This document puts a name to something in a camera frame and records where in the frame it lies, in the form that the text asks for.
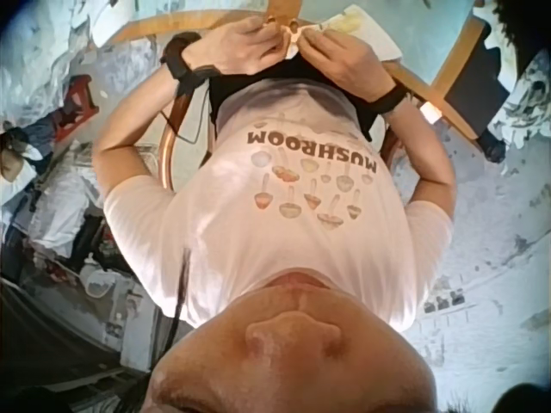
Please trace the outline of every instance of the black wrist strap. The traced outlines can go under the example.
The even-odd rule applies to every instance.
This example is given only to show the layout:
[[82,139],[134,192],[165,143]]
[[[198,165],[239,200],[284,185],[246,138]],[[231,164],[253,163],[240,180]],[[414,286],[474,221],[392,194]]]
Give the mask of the black wrist strap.
[[201,36],[195,32],[180,33],[174,36],[164,49],[161,64],[166,64],[172,77],[179,82],[176,97],[191,95],[195,89],[205,83],[210,75],[209,71],[201,68],[192,71],[182,58],[183,49],[200,38]]
[[397,83],[394,88],[384,95],[382,98],[377,99],[375,102],[368,103],[369,110],[376,114],[387,114],[392,112],[400,102],[407,96],[409,90],[401,83]]

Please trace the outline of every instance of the person's leg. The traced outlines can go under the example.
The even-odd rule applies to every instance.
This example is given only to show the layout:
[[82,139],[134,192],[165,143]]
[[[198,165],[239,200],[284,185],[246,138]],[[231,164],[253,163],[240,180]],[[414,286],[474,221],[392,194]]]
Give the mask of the person's leg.
[[222,103],[234,93],[264,79],[289,79],[303,78],[331,86],[343,92],[349,101],[356,108],[360,128],[368,141],[371,141],[369,129],[375,122],[376,114],[369,110],[368,104],[357,96],[340,89],[336,84],[318,71],[315,67],[306,62],[300,54],[290,60],[283,60],[281,63],[261,71],[253,76],[230,75],[213,77],[210,79],[210,105],[211,121],[216,123],[218,112]]

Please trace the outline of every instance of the sleeve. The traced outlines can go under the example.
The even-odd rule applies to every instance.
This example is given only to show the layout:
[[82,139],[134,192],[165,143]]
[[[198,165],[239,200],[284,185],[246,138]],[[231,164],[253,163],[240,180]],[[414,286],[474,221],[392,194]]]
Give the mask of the sleeve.
[[416,262],[417,306],[429,297],[444,251],[451,244],[454,224],[438,205],[416,200],[406,206]]
[[142,284],[158,274],[161,224],[173,199],[174,193],[152,176],[134,176],[117,185],[104,202],[117,246]]

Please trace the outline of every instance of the red object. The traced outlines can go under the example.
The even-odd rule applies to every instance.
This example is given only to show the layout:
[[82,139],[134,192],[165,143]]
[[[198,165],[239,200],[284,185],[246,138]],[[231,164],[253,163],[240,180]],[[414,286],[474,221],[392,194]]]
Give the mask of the red object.
[[88,85],[91,80],[90,75],[73,77],[65,96],[65,105],[52,113],[56,142],[61,142],[100,111],[92,101]]

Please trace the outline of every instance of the nose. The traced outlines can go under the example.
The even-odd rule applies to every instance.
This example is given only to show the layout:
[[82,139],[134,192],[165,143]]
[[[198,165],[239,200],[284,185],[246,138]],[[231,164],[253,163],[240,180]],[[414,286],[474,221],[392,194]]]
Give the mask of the nose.
[[300,363],[317,364],[335,354],[342,342],[342,331],[304,312],[290,311],[249,325],[245,340],[251,354],[270,365],[291,364],[297,368]]

